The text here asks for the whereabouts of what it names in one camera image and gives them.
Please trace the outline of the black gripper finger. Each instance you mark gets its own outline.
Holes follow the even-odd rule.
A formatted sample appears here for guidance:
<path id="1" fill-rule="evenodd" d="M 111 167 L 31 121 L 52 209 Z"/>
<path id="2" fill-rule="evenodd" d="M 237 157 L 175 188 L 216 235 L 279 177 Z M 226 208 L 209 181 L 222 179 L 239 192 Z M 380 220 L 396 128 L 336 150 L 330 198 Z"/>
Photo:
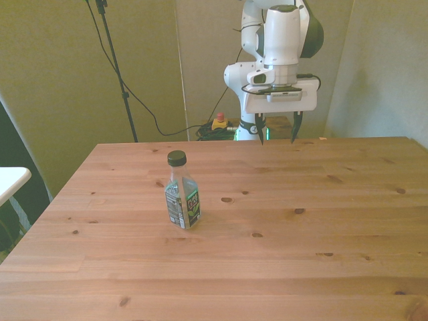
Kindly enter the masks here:
<path id="1" fill-rule="evenodd" d="M 265 120 L 263 117 L 263 113 L 255 114 L 255 125 L 257 128 L 257 134 L 259 136 L 261 144 L 263 144 L 264 142 L 263 128 L 265 127 Z"/>
<path id="2" fill-rule="evenodd" d="M 298 136 L 298 132 L 300 130 L 300 127 L 302 125 L 302 119 L 303 119 L 303 112 L 299 111 L 299 112 L 294 112 L 294 123 L 293 123 L 293 127 L 292 127 L 292 131 L 291 131 L 291 138 L 290 141 L 293 144 L 295 139 Z"/>

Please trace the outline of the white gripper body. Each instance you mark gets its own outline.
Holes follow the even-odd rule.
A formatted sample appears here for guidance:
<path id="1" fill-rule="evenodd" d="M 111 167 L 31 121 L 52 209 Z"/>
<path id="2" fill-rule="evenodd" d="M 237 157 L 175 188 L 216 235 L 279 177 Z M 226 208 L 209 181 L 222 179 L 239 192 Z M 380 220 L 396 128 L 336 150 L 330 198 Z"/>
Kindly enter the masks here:
<path id="1" fill-rule="evenodd" d="M 247 85 L 242 108 L 248 114 L 311 111 L 317 106 L 318 79 L 300 79 L 291 88 Z"/>

